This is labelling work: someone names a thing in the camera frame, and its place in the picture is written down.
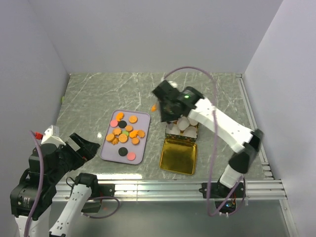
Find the round tan biscuit top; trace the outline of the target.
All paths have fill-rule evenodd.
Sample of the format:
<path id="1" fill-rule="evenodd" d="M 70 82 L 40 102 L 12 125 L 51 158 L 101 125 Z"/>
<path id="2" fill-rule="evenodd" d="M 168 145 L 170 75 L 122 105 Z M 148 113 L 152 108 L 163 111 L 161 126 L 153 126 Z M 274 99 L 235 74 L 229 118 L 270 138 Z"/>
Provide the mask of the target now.
<path id="1" fill-rule="evenodd" d="M 137 121 L 138 121 L 137 116 L 132 115 L 132 116 L 129 117 L 129 122 L 130 123 L 136 123 Z"/>

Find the orange round cookie bottom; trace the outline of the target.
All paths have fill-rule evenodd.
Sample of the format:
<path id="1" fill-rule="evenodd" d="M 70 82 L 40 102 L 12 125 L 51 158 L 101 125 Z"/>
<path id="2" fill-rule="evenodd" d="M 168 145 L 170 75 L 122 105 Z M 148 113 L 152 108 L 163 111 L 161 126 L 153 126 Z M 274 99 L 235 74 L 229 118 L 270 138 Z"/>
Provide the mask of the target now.
<path id="1" fill-rule="evenodd" d="M 133 145 L 138 145 L 140 140 L 139 140 L 139 138 L 134 137 L 134 138 L 131 139 L 131 142 L 132 142 Z"/>

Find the black sandwich cookie bottom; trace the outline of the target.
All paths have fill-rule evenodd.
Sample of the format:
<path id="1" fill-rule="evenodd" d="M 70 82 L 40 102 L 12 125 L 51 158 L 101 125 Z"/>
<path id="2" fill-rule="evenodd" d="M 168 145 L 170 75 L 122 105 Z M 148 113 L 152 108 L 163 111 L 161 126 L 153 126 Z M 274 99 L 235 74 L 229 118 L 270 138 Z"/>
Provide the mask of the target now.
<path id="1" fill-rule="evenodd" d="M 126 156 L 128 154 L 128 149 L 126 147 L 121 147 L 118 150 L 118 154 L 122 157 Z"/>

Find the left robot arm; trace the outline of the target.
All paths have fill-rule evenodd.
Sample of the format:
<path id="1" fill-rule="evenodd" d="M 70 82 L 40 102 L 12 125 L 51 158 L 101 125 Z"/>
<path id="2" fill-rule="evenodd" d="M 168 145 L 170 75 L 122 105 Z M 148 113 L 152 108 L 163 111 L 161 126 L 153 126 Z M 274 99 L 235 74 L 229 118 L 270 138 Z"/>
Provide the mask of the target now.
<path id="1" fill-rule="evenodd" d="M 93 159 L 100 145 L 76 133 L 70 138 L 79 146 L 78 150 L 58 136 L 45 134 L 39 138 L 37 133 L 32 133 L 31 137 L 36 147 L 29 157 L 29 168 L 10 194 L 11 212 L 19 234 L 22 237 L 69 237 L 85 203 L 99 194 L 98 179 L 93 174 L 79 174 L 72 185 L 70 200 L 50 227 L 49 215 L 56 186 L 66 173 Z"/>

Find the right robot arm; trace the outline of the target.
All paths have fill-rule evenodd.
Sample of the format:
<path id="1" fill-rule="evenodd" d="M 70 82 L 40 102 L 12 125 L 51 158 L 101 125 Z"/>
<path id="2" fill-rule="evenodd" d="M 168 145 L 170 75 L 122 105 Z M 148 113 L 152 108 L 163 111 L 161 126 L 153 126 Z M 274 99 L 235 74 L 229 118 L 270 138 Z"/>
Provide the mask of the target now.
<path id="1" fill-rule="evenodd" d="M 191 86 L 179 91 L 175 83 L 163 80 L 152 93 L 158 100 L 161 121 L 167 123 L 165 131 L 171 137 L 195 140 L 197 126 L 201 124 L 233 150 L 213 191 L 218 197 L 229 197 L 239 178 L 248 172 L 256 158 L 264 133 L 234 121 Z"/>

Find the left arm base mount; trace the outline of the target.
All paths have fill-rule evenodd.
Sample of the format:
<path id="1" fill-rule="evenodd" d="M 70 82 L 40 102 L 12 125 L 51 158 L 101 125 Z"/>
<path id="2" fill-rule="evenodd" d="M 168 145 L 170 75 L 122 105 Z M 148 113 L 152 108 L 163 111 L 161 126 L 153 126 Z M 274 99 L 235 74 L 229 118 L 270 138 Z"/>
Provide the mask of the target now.
<path id="1" fill-rule="evenodd" d="M 83 213 L 97 213 L 101 209 L 102 200 L 91 198 L 113 197 L 115 193 L 115 184 L 99 184 L 98 190 L 93 191 L 89 200 L 82 208 Z"/>

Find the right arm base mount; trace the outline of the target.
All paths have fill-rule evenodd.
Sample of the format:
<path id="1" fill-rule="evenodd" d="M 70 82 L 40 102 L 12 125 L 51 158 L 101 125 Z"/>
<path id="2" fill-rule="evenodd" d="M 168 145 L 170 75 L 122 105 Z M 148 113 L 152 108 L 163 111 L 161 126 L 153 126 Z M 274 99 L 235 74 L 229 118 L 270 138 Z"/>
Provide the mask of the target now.
<path id="1" fill-rule="evenodd" d="M 246 198 L 246 182 L 236 183 L 231 189 L 221 183 L 202 183 L 199 192 L 207 203 L 209 216 L 235 214 Z"/>

